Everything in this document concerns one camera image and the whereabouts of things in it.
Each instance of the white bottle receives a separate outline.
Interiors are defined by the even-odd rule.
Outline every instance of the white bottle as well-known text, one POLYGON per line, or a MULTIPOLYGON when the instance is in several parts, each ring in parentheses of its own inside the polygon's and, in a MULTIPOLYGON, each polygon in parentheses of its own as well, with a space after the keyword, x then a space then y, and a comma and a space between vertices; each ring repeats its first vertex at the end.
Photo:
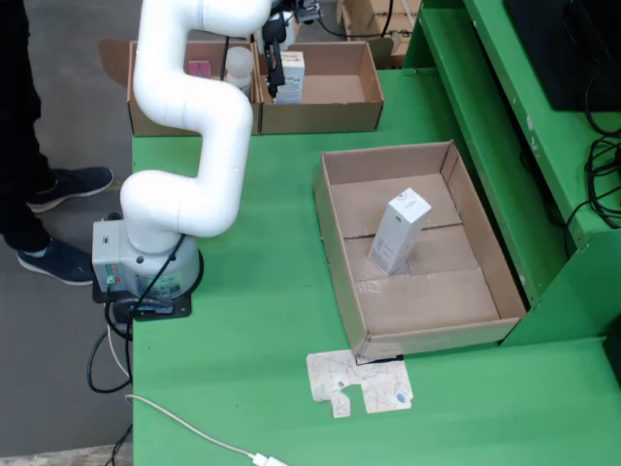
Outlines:
POLYGON ((252 52, 243 47, 229 49, 226 57, 226 78, 224 80, 238 87, 249 99, 252 86, 252 52))

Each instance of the black monitor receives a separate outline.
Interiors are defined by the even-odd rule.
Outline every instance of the black monitor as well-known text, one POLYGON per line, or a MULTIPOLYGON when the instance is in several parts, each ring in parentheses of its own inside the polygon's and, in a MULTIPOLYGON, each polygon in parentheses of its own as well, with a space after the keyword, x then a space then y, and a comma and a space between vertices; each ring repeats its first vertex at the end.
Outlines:
POLYGON ((507 13, 556 110, 621 110, 619 0, 505 0, 507 13))

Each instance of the white robotic arm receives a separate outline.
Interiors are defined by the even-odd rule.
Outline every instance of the white robotic arm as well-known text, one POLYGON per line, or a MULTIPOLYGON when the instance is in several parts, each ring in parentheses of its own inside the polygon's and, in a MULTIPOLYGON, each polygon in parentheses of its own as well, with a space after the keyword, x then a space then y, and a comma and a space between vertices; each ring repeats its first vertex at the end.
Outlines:
POLYGON ((237 216, 252 129, 252 109, 229 83, 183 71, 192 29, 244 37, 268 20, 272 0, 144 0, 134 92, 138 105, 164 126, 203 136, 198 177, 139 172, 121 190, 129 242, 157 254, 180 233, 212 237, 237 216))
MULTIPOLYGON (((200 133, 203 146, 196 178, 136 173, 121 190, 124 219, 95 223, 93 296, 99 302, 147 292, 162 302, 184 295, 200 280, 196 237, 219 235, 235 221, 252 108, 233 85, 186 75, 185 45, 192 29, 247 36, 271 10, 272 0, 143 0, 134 73, 138 105, 159 124, 200 133), (170 261, 173 251, 177 260, 170 261)), ((164 308, 160 312, 170 311, 164 308)))

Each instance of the shoe sole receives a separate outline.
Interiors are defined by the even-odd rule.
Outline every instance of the shoe sole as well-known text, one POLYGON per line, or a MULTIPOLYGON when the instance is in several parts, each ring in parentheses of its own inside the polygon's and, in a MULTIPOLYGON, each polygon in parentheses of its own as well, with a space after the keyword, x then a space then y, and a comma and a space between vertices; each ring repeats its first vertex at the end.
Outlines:
POLYGON ((57 279, 60 282, 68 284, 69 286, 91 286, 93 284, 93 281, 69 282, 67 280, 62 280, 58 278, 56 275, 51 274, 50 272, 46 272, 45 270, 40 269, 39 267, 35 267, 34 265, 31 265, 28 262, 25 262, 24 260, 21 259, 21 257, 19 257, 19 255, 17 255, 17 261, 19 262, 19 265, 21 265, 24 269, 26 269, 29 272, 34 272, 35 274, 41 274, 41 275, 46 275, 48 277, 52 277, 53 279, 57 279))
POLYGON ((98 189, 95 189, 94 191, 83 192, 81 194, 69 194, 67 196, 59 197, 58 199, 54 199, 53 201, 47 202, 47 204, 28 204, 28 207, 30 208, 33 214, 43 214, 45 212, 51 211, 52 209, 58 207, 60 204, 62 204, 65 201, 68 201, 69 199, 78 199, 78 198, 95 196, 101 192, 104 192, 106 189, 112 186, 113 183, 114 183, 114 173, 113 173, 113 178, 110 180, 108 184, 98 189))

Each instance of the white cable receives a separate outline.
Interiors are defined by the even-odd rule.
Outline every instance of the white cable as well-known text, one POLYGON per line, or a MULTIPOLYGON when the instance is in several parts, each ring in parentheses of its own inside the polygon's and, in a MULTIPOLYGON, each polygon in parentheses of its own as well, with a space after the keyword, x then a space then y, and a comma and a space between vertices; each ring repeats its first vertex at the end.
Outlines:
POLYGON ((108 343, 110 343, 110 352, 113 354, 113 358, 116 361, 116 365, 123 372, 123 374, 125 374, 125 377, 129 378, 129 374, 127 373, 123 365, 120 363, 120 360, 118 360, 118 356, 116 355, 116 352, 114 351, 113 336, 112 336, 112 332, 111 332, 109 325, 108 325, 108 343))
POLYGON ((138 401, 142 401, 143 403, 147 403, 149 406, 151 406, 152 408, 155 408, 157 411, 159 411, 160 413, 162 413, 163 415, 168 416, 170 419, 175 420, 176 422, 178 422, 179 424, 181 424, 183 427, 185 427, 186 429, 191 430, 192 432, 194 432, 196 435, 198 435, 199 437, 204 438, 205 440, 208 440, 220 447, 223 447, 224 449, 229 449, 230 451, 234 451, 236 453, 241 453, 245 456, 247 456, 250 459, 254 459, 254 454, 252 453, 248 453, 247 451, 243 450, 243 449, 236 449, 235 447, 231 447, 230 445, 227 445, 223 442, 220 442, 218 440, 216 440, 213 437, 210 437, 207 434, 204 434, 203 432, 201 432, 200 430, 198 430, 195 427, 192 427, 190 424, 188 424, 187 422, 185 422, 183 419, 181 419, 180 417, 175 416, 174 414, 172 414, 170 411, 165 410, 164 408, 162 408, 159 405, 156 405, 155 403, 153 403, 152 401, 147 400, 146 398, 143 398, 142 396, 138 396, 138 395, 125 395, 126 399, 133 399, 133 400, 138 400, 138 401))

